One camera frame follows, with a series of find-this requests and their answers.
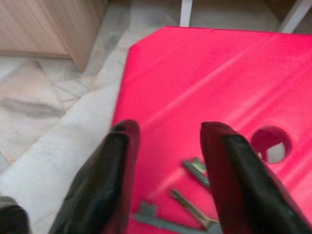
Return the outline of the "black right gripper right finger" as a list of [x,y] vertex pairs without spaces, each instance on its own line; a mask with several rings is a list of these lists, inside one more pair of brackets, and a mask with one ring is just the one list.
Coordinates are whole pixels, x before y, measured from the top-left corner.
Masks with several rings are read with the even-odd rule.
[[312,224],[244,136],[222,122],[203,122],[200,145],[224,234],[312,234]]

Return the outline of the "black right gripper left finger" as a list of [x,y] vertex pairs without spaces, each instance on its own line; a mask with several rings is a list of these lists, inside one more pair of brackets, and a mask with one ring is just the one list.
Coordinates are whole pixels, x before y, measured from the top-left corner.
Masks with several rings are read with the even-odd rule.
[[49,234],[125,234],[139,145],[136,121],[115,124],[75,175]]

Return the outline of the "dark key bunch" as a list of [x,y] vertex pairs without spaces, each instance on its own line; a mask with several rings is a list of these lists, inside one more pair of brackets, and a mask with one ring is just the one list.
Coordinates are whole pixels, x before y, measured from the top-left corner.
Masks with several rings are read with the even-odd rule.
[[[210,182],[207,178],[207,171],[200,158],[185,160],[182,163],[184,169],[189,172],[201,185],[210,189]],[[170,190],[171,197],[179,203],[191,216],[193,216],[202,226],[203,230],[183,226],[174,222],[157,217],[157,206],[142,202],[139,212],[133,214],[133,219],[137,222],[156,227],[161,230],[171,231],[177,234],[223,234],[219,221],[206,216],[197,206],[187,199],[180,191]]]

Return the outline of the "red plastic stool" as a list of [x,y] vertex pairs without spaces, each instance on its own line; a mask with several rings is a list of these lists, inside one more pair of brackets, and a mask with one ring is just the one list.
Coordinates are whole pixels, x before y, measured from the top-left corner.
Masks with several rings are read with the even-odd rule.
[[265,163],[312,224],[312,35],[163,27],[129,49],[113,123],[125,119],[141,131],[132,215],[148,202],[199,228],[170,196],[176,188],[218,217],[212,194],[182,167],[202,157],[201,123],[218,121],[250,142],[285,144],[280,162]]

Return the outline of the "light wooden cabinet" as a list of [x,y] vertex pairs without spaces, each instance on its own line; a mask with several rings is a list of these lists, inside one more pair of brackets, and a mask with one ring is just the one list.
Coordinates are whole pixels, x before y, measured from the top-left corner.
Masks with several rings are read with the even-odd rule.
[[109,0],[0,0],[0,55],[71,59],[84,71]]

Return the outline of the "black low sideboard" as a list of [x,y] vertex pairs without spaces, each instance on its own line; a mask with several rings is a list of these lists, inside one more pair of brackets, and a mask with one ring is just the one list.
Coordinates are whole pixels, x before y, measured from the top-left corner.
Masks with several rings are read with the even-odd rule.
[[[193,0],[181,0],[180,22],[181,27],[189,27]],[[312,0],[296,0],[282,21],[278,32],[292,33],[308,11],[312,8]]]

